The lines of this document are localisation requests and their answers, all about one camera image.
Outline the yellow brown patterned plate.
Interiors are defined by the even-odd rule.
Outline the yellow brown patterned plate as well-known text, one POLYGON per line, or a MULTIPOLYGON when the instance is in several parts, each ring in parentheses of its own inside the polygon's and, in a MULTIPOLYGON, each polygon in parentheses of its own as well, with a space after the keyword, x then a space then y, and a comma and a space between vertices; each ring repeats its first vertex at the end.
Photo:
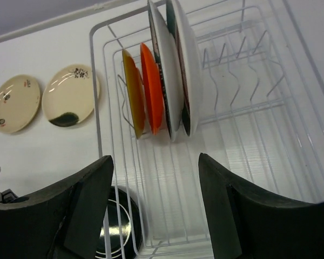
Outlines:
POLYGON ((133 128, 136 138, 139 139, 143 135, 145 128, 145 106, 140 71, 136 67, 132 56, 126 49, 122 49, 121 53, 123 57, 133 128))

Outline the green rim lettered plate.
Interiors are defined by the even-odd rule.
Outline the green rim lettered plate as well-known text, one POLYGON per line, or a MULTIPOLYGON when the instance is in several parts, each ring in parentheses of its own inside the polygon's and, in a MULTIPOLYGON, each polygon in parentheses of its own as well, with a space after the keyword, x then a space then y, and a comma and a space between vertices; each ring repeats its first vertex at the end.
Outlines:
POLYGON ((158 64, 165 107, 165 119, 170 140, 178 135, 184 107, 183 82, 177 47, 165 20, 152 1, 147 2, 153 52, 158 64))

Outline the black plate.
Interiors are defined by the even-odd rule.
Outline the black plate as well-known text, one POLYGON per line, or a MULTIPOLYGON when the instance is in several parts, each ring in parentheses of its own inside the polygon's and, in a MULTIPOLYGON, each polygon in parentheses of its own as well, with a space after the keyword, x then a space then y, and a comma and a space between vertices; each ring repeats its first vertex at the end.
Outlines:
POLYGON ((143 241, 141 229, 140 211, 138 198, 118 188, 116 198, 115 187, 110 188, 107 202, 109 216, 109 235, 112 258, 136 258, 136 250, 139 250, 143 241))

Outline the green red striped plate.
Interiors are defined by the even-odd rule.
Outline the green red striped plate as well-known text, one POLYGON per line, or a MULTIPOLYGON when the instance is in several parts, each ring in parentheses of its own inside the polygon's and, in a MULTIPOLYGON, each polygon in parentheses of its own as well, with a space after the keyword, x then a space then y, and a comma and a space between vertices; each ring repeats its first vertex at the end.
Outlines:
POLYGON ((182 121, 186 134, 195 134, 203 99, 203 72, 197 40, 179 1, 166 2, 167 27, 172 34, 179 57, 184 89, 182 121))

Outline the beige plate green patch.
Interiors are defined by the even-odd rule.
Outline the beige plate green patch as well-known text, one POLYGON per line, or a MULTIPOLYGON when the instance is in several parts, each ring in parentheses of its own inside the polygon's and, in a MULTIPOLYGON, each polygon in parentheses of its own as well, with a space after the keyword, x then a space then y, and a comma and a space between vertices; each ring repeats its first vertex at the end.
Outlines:
POLYGON ((100 82, 92 68, 71 64, 59 70, 49 81, 42 96, 47 121, 58 127, 72 127, 93 112, 100 97, 100 82))

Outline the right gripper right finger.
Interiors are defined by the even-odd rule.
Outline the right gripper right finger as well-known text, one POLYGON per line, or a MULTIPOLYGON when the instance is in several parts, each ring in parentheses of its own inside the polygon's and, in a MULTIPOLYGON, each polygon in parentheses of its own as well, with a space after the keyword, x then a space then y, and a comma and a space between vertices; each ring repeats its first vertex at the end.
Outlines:
POLYGON ((198 167, 215 258, 324 258, 324 202, 265 190, 206 153, 198 167))

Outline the orange plate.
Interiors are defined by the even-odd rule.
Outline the orange plate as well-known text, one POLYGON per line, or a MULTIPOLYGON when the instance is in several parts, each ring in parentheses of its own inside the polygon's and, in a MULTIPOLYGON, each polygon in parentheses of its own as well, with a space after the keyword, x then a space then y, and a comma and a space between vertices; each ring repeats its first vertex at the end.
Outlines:
POLYGON ((157 135, 162 125, 164 101, 159 68, 146 44, 140 44, 141 69, 148 112, 148 121, 153 135, 157 135))

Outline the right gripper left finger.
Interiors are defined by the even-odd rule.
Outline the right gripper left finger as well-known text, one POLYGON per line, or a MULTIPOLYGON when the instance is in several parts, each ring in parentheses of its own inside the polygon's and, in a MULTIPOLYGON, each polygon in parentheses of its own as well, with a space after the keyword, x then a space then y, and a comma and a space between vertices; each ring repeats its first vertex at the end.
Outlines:
POLYGON ((106 155, 33 193, 0 192, 0 258, 94 258, 113 169, 106 155))

